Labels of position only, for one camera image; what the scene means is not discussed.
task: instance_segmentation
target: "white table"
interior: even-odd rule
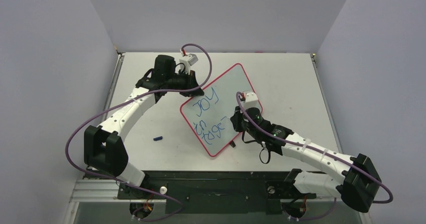
[[[159,54],[126,53],[118,75],[111,106],[122,103],[135,83],[154,67]],[[208,61],[197,53],[199,61],[192,67],[197,82],[208,73]],[[210,80],[239,62],[263,105],[262,116],[310,138],[314,143],[338,151],[338,145],[309,54],[294,53],[211,53],[213,70]],[[244,144],[237,137],[236,147],[226,147],[218,156],[210,157],[179,112],[187,98],[167,93],[139,119],[125,139],[129,161],[141,170],[181,171],[290,171],[300,168],[316,171],[298,160],[272,153],[267,165],[259,160],[259,144]],[[161,141],[154,137],[163,136]]]

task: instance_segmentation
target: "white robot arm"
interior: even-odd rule
[[[97,127],[89,126],[84,132],[84,162],[98,170],[106,172],[120,180],[135,186],[141,186],[145,173],[129,162],[124,147],[124,140],[130,129],[141,116],[166,94],[159,92],[136,97],[157,89],[192,89],[198,86],[195,72],[190,67],[197,62],[195,54],[182,54],[179,64],[174,58],[159,55],[155,59],[153,69],[148,70],[144,77],[136,83],[126,101],[134,100],[114,112],[108,119]],[[175,73],[175,68],[182,65]],[[186,97],[204,95],[202,89],[180,93]]]
[[[255,142],[268,151],[268,161],[264,164],[269,162],[271,152],[309,164],[322,173],[293,169],[285,182],[289,186],[295,187],[299,194],[315,193],[321,196],[341,198],[349,207],[360,212],[367,212],[373,203],[379,185],[341,160],[364,170],[381,182],[371,160],[362,154],[354,157],[330,151],[284,126],[270,123],[262,117],[260,110],[255,107],[257,101],[258,98],[254,92],[243,93],[240,97],[241,106],[251,121],[248,121],[241,108],[237,106],[234,115],[231,117],[231,122],[235,131],[243,132],[243,141],[244,134],[247,132],[255,139]],[[297,143],[297,145],[286,144],[281,140]]]

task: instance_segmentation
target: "whiteboard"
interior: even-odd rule
[[[207,153],[214,157],[239,134],[230,120],[237,106],[236,93],[254,89],[243,66],[237,63],[203,90],[204,96],[184,102],[180,113]],[[256,107],[263,110],[260,102]]]

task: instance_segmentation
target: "black metal base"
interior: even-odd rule
[[[167,195],[181,201],[181,213],[249,213],[282,214],[281,199],[298,198],[293,188],[283,185],[289,172],[192,172],[148,171],[148,188],[159,191],[167,187]],[[118,199],[146,199],[149,194],[120,185]],[[309,199],[316,198],[308,194]],[[164,199],[153,196],[152,199]],[[179,205],[166,201],[166,213]]]

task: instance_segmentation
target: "gray wall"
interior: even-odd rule
[[[317,55],[344,152],[370,156],[395,195],[371,207],[376,223],[426,220],[425,13],[426,0],[347,0]]]
[[[90,0],[0,0],[1,223],[63,222],[81,177],[65,142],[102,109],[116,60]]]
[[[345,0],[91,0],[119,51],[316,52]]]

